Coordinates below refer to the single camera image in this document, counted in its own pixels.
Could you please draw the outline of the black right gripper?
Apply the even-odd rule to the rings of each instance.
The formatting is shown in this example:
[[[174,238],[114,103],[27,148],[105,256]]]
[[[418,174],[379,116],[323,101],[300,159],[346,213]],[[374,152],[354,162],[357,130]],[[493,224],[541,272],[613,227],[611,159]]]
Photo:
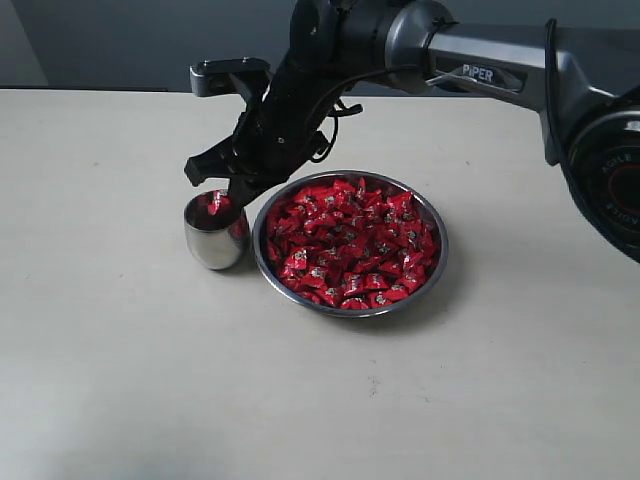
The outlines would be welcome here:
[[[307,161],[311,137],[344,90],[345,77],[331,70],[302,72],[290,64],[271,79],[264,68],[235,64],[228,77],[249,108],[234,131],[235,156],[218,144],[189,157],[184,174],[193,187],[229,179],[227,197],[234,206],[246,206],[286,183]]]

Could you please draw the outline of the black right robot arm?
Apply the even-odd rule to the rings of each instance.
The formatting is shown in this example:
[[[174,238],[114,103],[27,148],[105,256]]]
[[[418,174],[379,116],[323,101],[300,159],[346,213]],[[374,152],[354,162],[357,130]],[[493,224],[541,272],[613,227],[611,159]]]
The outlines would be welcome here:
[[[237,94],[232,134],[190,157],[193,185],[225,178],[245,206],[321,162],[327,118],[355,115],[341,96],[360,82],[409,94],[474,93],[537,113],[545,158],[584,218],[639,256],[639,34],[635,30],[461,24],[436,1],[299,1],[276,69],[256,58],[190,69],[198,97]]]

